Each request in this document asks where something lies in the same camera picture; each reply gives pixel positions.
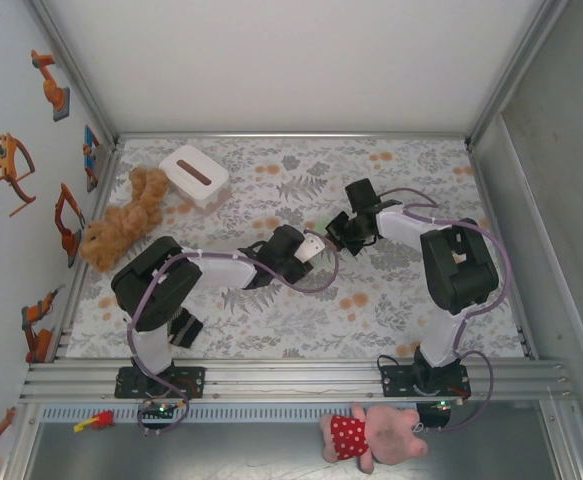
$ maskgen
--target purple cable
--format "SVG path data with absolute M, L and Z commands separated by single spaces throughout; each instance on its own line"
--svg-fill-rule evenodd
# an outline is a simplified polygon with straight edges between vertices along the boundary
M 200 257 L 202 257 L 202 258 L 224 258 L 224 259 L 228 259 L 228 260 L 237 260 L 239 262 L 250 263 L 252 265 L 258 266 L 258 267 L 262 268 L 263 270 L 265 270 L 266 272 L 270 273 L 273 276 L 273 278 L 276 278 L 282 284 L 295 290 L 296 292 L 305 293 L 305 294 L 319 293 L 319 292 L 322 292 L 323 290 L 326 290 L 327 288 L 329 288 L 331 286 L 331 284 L 335 281 L 335 279 L 338 275 L 338 270 L 340 269 L 340 258 L 338 256 L 338 251 L 336 250 L 335 246 L 326 237 L 320 235 L 319 233 L 314 232 L 313 230 L 309 230 L 309 229 L 305 229 L 304 233 L 310 233 L 311 235 L 315 235 L 316 237 L 318 237 L 320 240 L 322 240 L 324 242 L 324 244 L 329 249 L 331 249 L 333 251 L 334 256 L 335 256 L 335 265 L 333 267 L 333 275 L 331 275 L 331 278 L 321 287 L 317 287 L 317 288 L 296 287 L 295 285 L 287 282 L 284 277 L 277 274 L 276 272 L 271 270 L 269 267 L 267 267 L 263 263 L 260 263 L 257 260 L 254 260 L 254 259 L 249 258 L 249 257 L 237 256 L 237 258 L 236 258 L 236 256 L 234 254 L 231 254 L 231 253 L 213 253 L 213 252 L 180 253 L 178 255 L 171 257 L 169 260 L 164 262 L 164 264 L 160 267 L 160 269 L 158 270 L 156 275 L 151 280 L 151 283 L 149 283 L 149 286 L 144 291 L 144 294 L 142 295 L 142 298 L 140 299 L 140 302 L 138 303 L 138 306 L 135 309 L 135 313 L 133 314 L 133 317 L 131 319 L 131 323 L 129 323 L 129 325 L 127 326 L 127 342 L 129 344 L 129 349 L 131 350 L 132 357 L 135 359 L 136 365 L 138 365 L 140 370 L 142 370 L 142 373 L 144 373 L 147 377 L 155 380 L 160 385 L 163 385 L 164 387 L 168 388 L 170 391 L 172 391 L 173 393 L 178 395 L 180 398 L 182 398 L 182 400 L 184 401 L 185 407 L 186 407 L 184 413 L 180 416 L 180 418 L 175 420 L 173 423 L 171 423 L 170 425 L 168 425 L 165 428 L 162 428 L 159 430 L 153 430 L 156 435 L 160 435 L 160 432 L 168 432 L 169 430 L 175 428 L 177 425 L 182 423 L 182 421 L 189 414 L 189 409 L 191 408 L 189 405 L 189 399 L 184 392 L 182 392 L 175 385 L 167 382 L 166 380 L 161 379 L 160 377 L 155 375 L 153 372 L 151 372 L 147 368 L 147 366 L 144 364 L 144 362 L 142 362 L 140 357 L 138 357 L 138 351 L 135 348 L 135 343 L 133 342 L 133 330 L 135 330 L 135 327 L 138 324 L 138 321 L 140 320 L 140 316 L 142 315 L 142 312 L 144 311 L 144 309 L 147 305 L 147 302 L 149 301 L 149 298 L 151 297 L 151 294 L 153 293 L 156 286 L 158 285 L 158 281 L 160 280 L 160 278 L 162 278 L 162 275 L 164 275 L 164 273 L 169 269 L 169 267 L 171 265 L 173 265 L 175 262 L 179 262 L 179 261 L 184 260 L 186 258 L 195 258 L 195 257 L 198 257 L 198 258 L 200 258 Z M 144 423 L 142 423 L 142 415 L 148 409 L 149 409 L 149 406 L 140 409 L 138 411 L 138 415 L 136 417 L 138 425 L 140 426 L 140 428 L 143 428 L 145 430 L 145 434 L 148 434 L 148 432 L 150 430 L 147 428 L 147 426 Z
M 429 201 L 429 203 L 410 203 L 408 205 L 405 205 L 403 211 L 407 217 L 413 218 L 414 220 L 418 220 L 420 222 L 432 223 L 434 225 L 441 225 L 441 226 L 452 225 L 452 226 L 456 226 L 456 227 L 468 228 L 469 230 L 473 230 L 475 232 L 478 232 L 479 234 L 487 237 L 491 241 L 491 243 L 493 243 L 493 246 L 500 253 L 500 258 L 502 259 L 502 262 L 504 263 L 504 279 L 502 280 L 502 290 L 500 290 L 500 295 L 498 295 L 498 298 L 496 298 L 491 304 L 487 305 L 486 307 L 483 307 L 483 308 L 480 308 L 480 309 L 475 310 L 473 312 L 467 313 L 467 315 L 462 319 L 462 323 L 460 324 L 460 328 L 458 328 L 458 332 L 456 333 L 455 338 L 453 339 L 453 351 L 456 354 L 456 356 L 458 358 L 460 358 L 460 360 L 464 360 L 465 358 L 467 358 L 470 355 L 478 355 L 478 356 L 482 357 L 482 359 L 484 360 L 484 363 L 486 363 L 486 365 L 487 365 L 487 369 L 489 370 L 489 390 L 487 391 L 487 395 L 484 399 L 484 402 L 482 402 L 482 405 L 480 405 L 480 408 L 478 409 L 478 411 L 475 412 L 471 417 L 469 417 L 468 419 L 466 419 L 463 422 L 460 422 L 457 425 L 453 425 L 451 427 L 445 427 L 445 428 L 438 428 L 439 433 L 455 432 L 457 430 L 460 430 L 461 428 L 468 426 L 469 424 L 471 424 L 475 420 L 477 420 L 478 417 L 480 417 L 480 415 L 482 415 L 482 413 L 484 413 L 484 410 L 489 405 L 489 402 L 491 401 L 491 397 L 493 396 L 495 374 L 493 372 L 493 365 L 491 365 L 491 361 L 489 360 L 489 358 L 484 353 L 480 352 L 479 350 L 469 350 L 463 354 L 460 354 L 458 352 L 458 348 L 460 347 L 460 340 L 462 339 L 462 335 L 464 334 L 464 331 L 467 327 L 467 320 L 469 318 L 473 318 L 477 315 L 481 315 L 483 313 L 488 313 L 488 312 L 494 310 L 495 308 L 498 307 L 498 305 L 500 305 L 504 301 L 506 296 L 509 294 L 509 290 L 511 289 L 511 260 L 509 259 L 509 255 L 507 254 L 507 251 L 504 248 L 504 245 L 502 245 L 502 243 L 500 242 L 500 240 L 498 240 L 498 238 L 493 233 L 489 232 L 488 230 L 486 230 L 484 228 L 478 227 L 477 225 L 473 225 L 472 223 L 459 222 L 459 221 L 455 221 L 455 220 L 439 220 L 439 219 L 425 217 L 423 215 L 418 215 L 417 213 L 411 212 L 409 210 L 410 208 L 416 208 L 416 207 L 438 208 L 438 206 L 439 206 L 438 202 L 436 202 L 433 198 L 431 198 L 426 193 L 421 192 L 420 190 L 416 190 L 415 188 L 409 188 L 409 187 L 398 187 L 398 188 L 393 188 L 391 190 L 387 190 L 386 192 L 381 193 L 379 196 L 382 197 L 382 196 L 387 195 L 389 193 L 395 193 L 395 192 L 415 193 L 416 195 L 419 195 L 422 198 L 424 198 L 425 200 Z

